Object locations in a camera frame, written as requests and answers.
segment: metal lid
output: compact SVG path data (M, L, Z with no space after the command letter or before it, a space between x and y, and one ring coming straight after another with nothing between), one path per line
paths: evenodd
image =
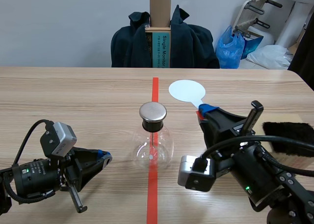
M139 115L147 122L161 122L166 118L167 110L164 105L157 102L148 102L141 106Z

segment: camera lens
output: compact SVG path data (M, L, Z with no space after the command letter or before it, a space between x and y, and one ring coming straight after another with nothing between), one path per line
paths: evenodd
M34 193L58 190L58 171L51 169L48 159L16 166L12 170L19 196L29 197Z

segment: table surface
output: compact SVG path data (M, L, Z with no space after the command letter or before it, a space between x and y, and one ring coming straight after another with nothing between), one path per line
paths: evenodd
M35 204L13 205L1 223L117 223L145 224L148 174L131 160L131 136L141 124L139 107L151 100L152 78L159 77L159 101L168 115L175 152L170 168L158 174L159 224L264 224L269 209L255 213L230 176L219 178L201 193L178 186L182 155L205 150L196 109L175 100L169 85L181 79L201 83L204 102L226 111L249 113L259 100L266 113L298 113L314 125L314 93L293 72L280 70L111 69L0 67L0 169L11 166L31 125L42 118L72 126L76 146L111 152L113 162L80 193L88 210L76 213L68 193L57 192ZM20 164L44 158L39 139L43 126L31 136ZM300 177L308 189L313 179Z

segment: white plastic bag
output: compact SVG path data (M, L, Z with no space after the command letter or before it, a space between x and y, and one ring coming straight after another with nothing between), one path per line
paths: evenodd
M265 46L249 53L247 60L267 69L288 69L290 63L284 58L286 51L286 48L278 45Z

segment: white paddle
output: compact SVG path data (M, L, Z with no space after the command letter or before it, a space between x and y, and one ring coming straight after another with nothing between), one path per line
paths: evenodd
M197 109L203 103L205 88L191 80L179 80L169 86L169 93L177 100L191 102Z

